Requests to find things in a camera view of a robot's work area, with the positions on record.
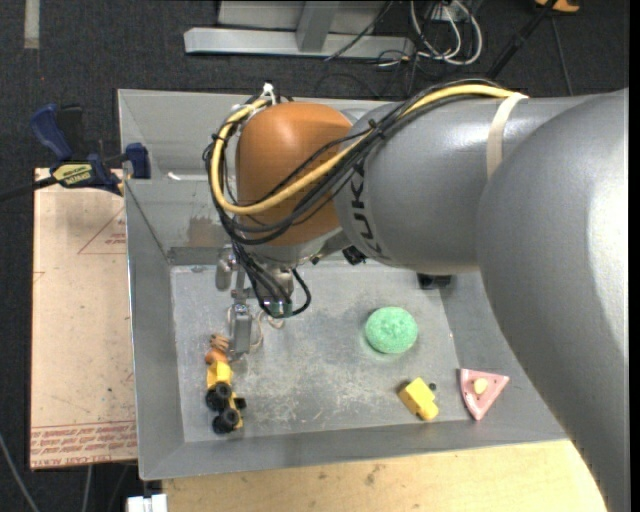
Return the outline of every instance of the green ball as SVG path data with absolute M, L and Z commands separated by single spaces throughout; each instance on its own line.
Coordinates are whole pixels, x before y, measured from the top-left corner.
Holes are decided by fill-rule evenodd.
M 418 324 L 407 310 L 386 307 L 369 316 L 365 334 L 369 345 L 378 352 L 401 354 L 418 339 Z

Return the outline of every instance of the wooden board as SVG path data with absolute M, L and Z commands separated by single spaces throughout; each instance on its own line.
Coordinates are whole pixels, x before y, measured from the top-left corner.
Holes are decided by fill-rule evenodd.
M 32 469 L 137 457 L 124 200 L 34 194 Z
M 164 482 L 170 512 L 604 512 L 569 441 Z

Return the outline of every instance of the pink triangle block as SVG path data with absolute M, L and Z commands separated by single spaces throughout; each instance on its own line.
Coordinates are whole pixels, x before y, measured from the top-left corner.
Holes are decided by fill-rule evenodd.
M 473 383 L 481 377 L 487 379 L 489 386 L 484 393 L 477 395 L 473 389 Z M 460 391 L 471 416 L 480 421 L 502 393 L 507 382 L 509 382 L 509 377 L 506 375 L 460 369 Z

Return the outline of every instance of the blue clamp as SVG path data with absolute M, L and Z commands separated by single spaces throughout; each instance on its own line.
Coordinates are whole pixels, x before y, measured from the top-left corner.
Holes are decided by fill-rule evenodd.
M 49 103 L 33 114 L 29 121 L 31 130 L 40 143 L 51 149 L 56 155 L 57 161 L 50 169 L 51 176 L 64 187 L 94 187 L 119 195 L 121 193 L 118 188 L 118 184 L 121 183 L 120 178 L 105 166 L 97 153 L 91 153 L 87 156 L 84 169 L 81 167 L 83 162 L 71 160 L 73 150 L 56 122 L 57 113 L 57 105 Z M 142 144 L 138 142 L 129 144 L 125 153 L 115 159 L 120 162 L 130 161 L 135 178 L 148 179 L 151 177 L 149 152 Z M 88 174 L 86 164 L 91 166 L 91 171 Z
M 137 179 L 151 178 L 151 164 L 149 163 L 149 152 L 139 142 L 129 144 L 125 149 L 127 160 L 133 167 L 133 177 Z

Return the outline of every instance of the black floor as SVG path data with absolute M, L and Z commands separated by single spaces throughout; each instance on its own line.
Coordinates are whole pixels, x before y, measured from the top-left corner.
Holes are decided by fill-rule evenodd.
M 582 0 L 575 16 L 545 19 L 498 81 L 532 96 L 612 91 L 629 84 L 629 1 Z M 468 68 L 425 65 L 395 75 L 350 60 L 187 56 L 183 33 L 208 26 L 214 2 L 41 0 L 40 50 L 24 49 L 22 0 L 0 3 L 0 191 L 30 182 L 31 169 L 53 162 L 30 133 L 30 115 L 45 103 L 84 108 L 86 138 L 106 154 L 118 152 L 115 104 L 119 88 L 252 94 L 271 80 L 293 96 L 398 99 L 409 89 L 482 76 L 536 11 L 533 0 L 484 0 L 477 13 L 485 35 L 482 57 Z M 403 33 L 408 2 L 395 2 L 378 29 Z M 556 33 L 562 47 L 563 63 Z M 87 469 L 27 468 L 31 336 L 33 202 L 0 203 L 0 432 L 42 512 L 79 511 Z M 95 466 L 88 510 L 120 510 L 120 495 L 139 494 L 136 468 Z M 29 510 L 0 457 L 0 510 Z

